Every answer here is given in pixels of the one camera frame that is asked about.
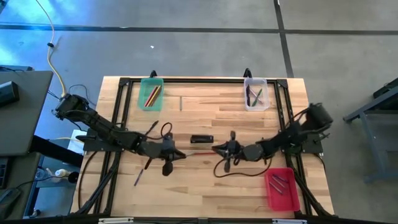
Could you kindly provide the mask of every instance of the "white container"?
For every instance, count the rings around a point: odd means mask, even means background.
[[[259,96],[260,101],[257,101],[255,106],[251,106],[254,103],[256,97],[250,93],[250,106],[247,104],[248,95],[246,93],[246,87],[251,87],[251,90],[257,94],[260,89],[262,89],[261,95]],[[267,80],[265,78],[245,78],[243,83],[243,92],[244,92],[244,106],[248,111],[265,111],[269,107],[269,98],[268,98],[268,87]]]

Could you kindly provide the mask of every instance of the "green container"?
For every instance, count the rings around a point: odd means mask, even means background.
[[[155,103],[152,106],[146,106],[145,102],[148,100],[150,93],[154,90],[156,86],[161,86],[161,92],[159,93],[158,97],[156,98]],[[141,79],[141,86],[139,89],[139,96],[138,96],[138,107],[145,111],[160,111],[162,110],[163,105],[163,78],[142,78]]]

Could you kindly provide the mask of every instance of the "wooden tabletop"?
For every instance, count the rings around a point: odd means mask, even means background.
[[[111,119],[120,77],[104,77],[96,110]],[[290,99],[294,113],[308,106],[304,80],[288,78]],[[232,83],[165,83],[162,111],[142,111],[137,106],[140,83],[135,83],[127,119],[129,130],[146,132],[154,121],[157,127],[149,134],[159,136],[166,122],[173,124],[177,149],[184,153],[210,152],[211,144],[190,144],[192,134],[214,135],[214,144],[229,140],[229,132],[236,131],[236,139],[242,145],[252,144],[261,138],[271,138],[280,129],[276,112],[274,88],[269,85],[271,102],[265,111],[246,111],[242,84]],[[119,121],[124,108],[120,107]],[[83,165],[90,154],[85,156]],[[104,153],[99,152],[88,165],[82,183],[82,203],[98,185]],[[309,189],[324,206],[333,213],[325,172],[319,158],[303,154],[303,164]],[[162,175],[164,161],[154,160],[144,171],[138,185],[134,182],[147,157],[130,152],[122,154],[114,194],[112,216],[129,217],[223,217],[223,218],[292,218],[293,212],[273,212],[267,203],[264,176],[245,177],[233,175],[225,178],[213,176],[213,168],[221,159],[217,155],[191,156],[174,162],[174,171]],[[286,167],[284,156],[277,153],[271,167]],[[262,161],[244,162],[232,166],[231,172],[258,173],[264,170]],[[217,170],[223,174],[222,166]],[[102,209],[106,204],[107,191]],[[77,189],[71,212],[77,210]]]

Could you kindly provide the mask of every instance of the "red container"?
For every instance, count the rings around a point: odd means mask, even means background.
[[[286,183],[276,178],[286,188],[283,188],[272,178],[273,174],[287,180]],[[300,210],[299,195],[297,194],[296,181],[291,168],[269,169],[264,178],[266,180],[268,204],[273,211],[296,212]],[[279,190],[282,191],[283,194],[281,195],[273,186],[270,185],[269,182],[272,182]]]

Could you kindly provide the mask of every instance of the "wooden plank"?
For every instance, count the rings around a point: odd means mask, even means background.
[[[96,109],[99,114],[108,119],[111,119],[113,113],[119,79],[120,77],[104,77],[99,94]],[[293,112],[297,113],[308,106],[304,81],[300,78],[287,80]],[[135,83],[132,89],[127,127],[144,133],[154,121],[159,120],[158,126],[149,134],[159,136],[161,126],[166,122],[171,122],[175,145],[184,153],[210,152],[212,144],[190,144],[189,139],[192,134],[212,134],[215,144],[222,144],[229,139],[229,132],[234,130],[237,140],[242,145],[248,145],[261,138],[275,136],[280,128],[274,89],[271,86],[268,88],[268,94],[271,104],[268,110],[246,111],[242,84],[165,83],[162,111],[142,111],[137,106],[139,83]],[[183,102],[182,111],[180,111],[180,97]],[[119,120],[123,106],[124,97],[119,110]],[[97,153],[87,168],[81,189],[82,202],[90,197],[98,185],[103,156],[104,153]],[[221,179],[215,178],[213,168],[220,159],[218,155],[206,155],[190,156],[184,160],[175,161],[174,171],[168,177],[162,175],[164,161],[156,159],[144,171],[138,185],[134,187],[134,182],[145,166],[147,158],[124,152],[118,171],[112,216],[293,217],[292,212],[273,212],[269,208],[263,176],[233,175]],[[321,162],[315,156],[303,155],[303,163],[310,190],[325,209],[333,213]],[[241,161],[238,166],[232,166],[231,171],[253,174],[262,171],[265,166],[262,161]],[[272,159],[271,167],[285,166],[284,156],[278,152]],[[217,173],[223,173],[222,166],[217,169]],[[107,195],[105,191],[101,209],[104,209]],[[77,192],[73,197],[71,211],[76,210]]]

